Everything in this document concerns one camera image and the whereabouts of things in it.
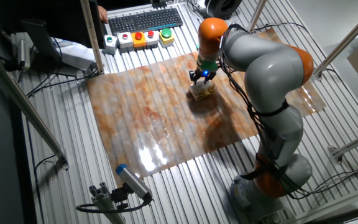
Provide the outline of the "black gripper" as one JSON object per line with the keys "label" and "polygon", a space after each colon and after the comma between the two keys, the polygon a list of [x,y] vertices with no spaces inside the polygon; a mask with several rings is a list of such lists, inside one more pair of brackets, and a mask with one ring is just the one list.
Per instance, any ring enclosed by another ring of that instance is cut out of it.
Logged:
{"label": "black gripper", "polygon": [[190,80],[193,82],[192,85],[196,85],[197,80],[204,78],[204,84],[210,83],[211,80],[216,76],[216,71],[210,72],[209,70],[194,70],[189,71]]}

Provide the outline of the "person's hand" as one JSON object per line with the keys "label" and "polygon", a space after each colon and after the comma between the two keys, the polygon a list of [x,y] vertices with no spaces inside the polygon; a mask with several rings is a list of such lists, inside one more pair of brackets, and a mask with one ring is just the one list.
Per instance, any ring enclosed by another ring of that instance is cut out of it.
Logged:
{"label": "person's hand", "polygon": [[104,24],[107,24],[108,23],[107,10],[105,10],[105,8],[102,6],[98,6],[98,11],[99,11],[99,17],[100,17],[101,22],[103,22]]}

